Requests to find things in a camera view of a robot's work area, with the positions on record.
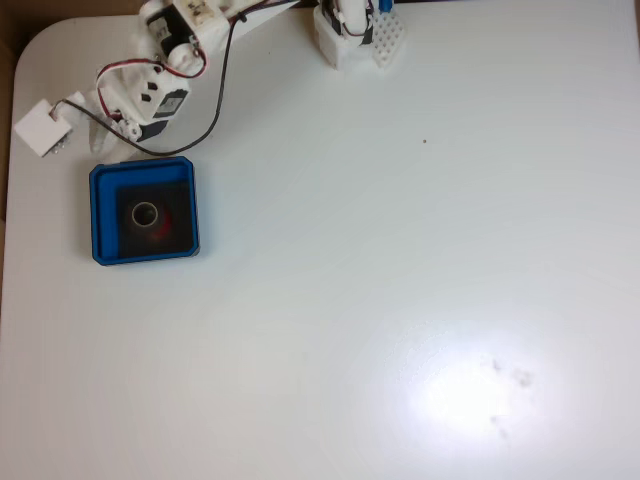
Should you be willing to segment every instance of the white plastic part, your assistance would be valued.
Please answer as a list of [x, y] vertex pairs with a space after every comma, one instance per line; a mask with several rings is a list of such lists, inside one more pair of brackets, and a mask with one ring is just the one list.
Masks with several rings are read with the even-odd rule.
[[376, 10], [373, 14], [373, 59], [380, 68], [389, 66], [400, 49], [406, 32], [407, 28], [395, 10], [389, 13]]
[[167, 71], [156, 72], [148, 65], [132, 66], [122, 69], [123, 82], [116, 74], [105, 77], [103, 80], [103, 96], [111, 111], [120, 110], [125, 118], [131, 119], [140, 125], [148, 125], [158, 120], [171, 120], [178, 112], [185, 96], [175, 96], [171, 100], [171, 110], [162, 111], [161, 118], [156, 114], [167, 106], [165, 99], [176, 92], [190, 91], [189, 82], [181, 77], [176, 77]]
[[371, 58], [371, 46], [359, 45], [362, 42], [359, 37], [359, 42], [354, 43], [338, 35], [322, 15], [322, 8], [319, 6], [313, 9], [313, 22], [318, 47], [336, 70], [347, 70], [353, 63]]
[[218, 52], [229, 32], [227, 13], [223, 13], [216, 2], [208, 0], [174, 0], [173, 5], [207, 55]]
[[368, 26], [367, 0], [335, 0], [335, 2], [338, 7], [334, 12], [336, 18], [354, 35], [363, 34]]
[[52, 108], [49, 102], [40, 100], [14, 127], [20, 138], [41, 157], [72, 130], [61, 115], [56, 115], [55, 119], [49, 115]]
[[146, 22], [149, 18], [158, 12], [161, 12], [167, 5], [163, 0], [147, 0], [142, 7], [138, 15], [143, 22]]
[[188, 43], [171, 50], [167, 60], [172, 68], [186, 75], [195, 75], [202, 69], [203, 59], [196, 56], [195, 49]]

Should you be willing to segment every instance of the blue component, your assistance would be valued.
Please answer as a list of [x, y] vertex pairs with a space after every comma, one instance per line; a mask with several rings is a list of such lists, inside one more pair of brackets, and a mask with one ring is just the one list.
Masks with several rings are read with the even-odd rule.
[[393, 8], [393, 0], [380, 0], [378, 7], [382, 13], [389, 13]]
[[[180, 185], [188, 195], [183, 202], [185, 213], [180, 215], [186, 229], [188, 245], [179, 251], [157, 253], [152, 246], [148, 255], [126, 256], [121, 254], [125, 222], [118, 198], [123, 191], [142, 187], [162, 192], [164, 185]], [[166, 258], [190, 257], [200, 249], [198, 237], [198, 212], [193, 164], [185, 157], [164, 158], [124, 162], [115, 165], [98, 165], [89, 175], [91, 194], [91, 242], [93, 258], [100, 265], [164, 260]]]

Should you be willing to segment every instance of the electrical cable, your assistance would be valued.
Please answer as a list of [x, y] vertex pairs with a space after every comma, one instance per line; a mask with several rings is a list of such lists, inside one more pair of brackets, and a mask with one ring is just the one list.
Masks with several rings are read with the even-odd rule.
[[[145, 153], [147, 155], [151, 155], [151, 156], [154, 156], [154, 157], [165, 157], [165, 156], [169, 157], [169, 156], [172, 156], [172, 155], [177, 155], [178, 153], [182, 153], [185, 150], [189, 150], [190, 148], [193, 148], [196, 145], [198, 145], [199, 143], [201, 143], [203, 140], [205, 140], [209, 136], [209, 134], [213, 131], [213, 129], [215, 128], [216, 124], [218, 123], [218, 118], [220, 118], [220, 111], [222, 109], [222, 98], [223, 98], [223, 95], [224, 95], [224, 85], [225, 85], [225, 80], [226, 80], [226, 77], [227, 77], [227, 63], [229, 61], [229, 52], [231, 51], [231, 40], [233, 38], [233, 32], [235, 30], [236, 24], [238, 23], [238, 20], [240, 20], [242, 22], [246, 22], [247, 21], [247, 15], [250, 14], [250, 13], [256, 12], [258, 10], [265, 10], [267, 8], [279, 7], [281, 5], [285, 5], [287, 3], [294, 3], [294, 2], [297, 2], [297, 1], [298, 0], [280, 0], [280, 1], [274, 2], [274, 3], [261, 2], [261, 3], [258, 3], [256, 5], [251, 6], [249, 8], [244, 9], [243, 11], [239, 12], [233, 18], [233, 21], [231, 21], [231, 25], [229, 27], [229, 35], [227, 37], [227, 45], [226, 45], [225, 50], [224, 50], [224, 59], [222, 60], [222, 73], [220, 74], [220, 89], [218, 90], [218, 102], [216, 104], [215, 115], [213, 117], [213, 120], [209, 124], [209, 127], [207, 128], [207, 130], [200, 137], [198, 137], [196, 140], [194, 140], [193, 142], [189, 143], [188, 145], [185, 145], [184, 147], [180, 147], [180, 148], [177, 148], [175, 150], [169, 150], [169, 151], [166, 151], [166, 152], [157, 152], [157, 151], [154, 151], [154, 150], [150, 150], [148, 148], [144, 148], [144, 147], [138, 145], [137, 143], [133, 142], [132, 140], [128, 139], [127, 137], [125, 137], [122, 133], [118, 132], [115, 128], [112, 128], [107, 122], [105, 122], [102, 118], [100, 118], [96, 114], [90, 112], [89, 110], [87, 110], [86, 108], [82, 107], [81, 105], [78, 105], [77, 103], [72, 102], [71, 100], [67, 100], [66, 98], [63, 98], [62, 100], [58, 100], [58, 102], [56, 102], [56, 104], [51, 109], [51, 114], [55, 113], [56, 109], [58, 108], [58, 106], [61, 103], [69, 105], [70, 107], [73, 107], [76, 110], [84, 113], [91, 120], [96, 122], [102, 128], [104, 128], [104, 129], [108, 130], [109, 132], [113, 133], [116, 137], [118, 137], [120, 140], [122, 140], [126, 144], [136, 148], [137, 150], [141, 151], [142, 153]], [[149, 59], [135, 59], [135, 60], [145, 60], [144, 62], [140, 62], [140, 63], [153, 63], [154, 62], [154, 60], [149, 60]]]

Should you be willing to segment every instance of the white tabletop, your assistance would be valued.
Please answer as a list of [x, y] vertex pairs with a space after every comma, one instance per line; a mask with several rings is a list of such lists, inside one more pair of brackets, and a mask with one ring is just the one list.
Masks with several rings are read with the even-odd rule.
[[[633, 1], [398, 11], [385, 73], [328, 68], [310, 10], [237, 41], [187, 153], [195, 258], [99, 266], [86, 127], [14, 138], [0, 478], [639, 478]], [[14, 119], [135, 22], [40, 34]], [[217, 75], [153, 146], [200, 134]]]

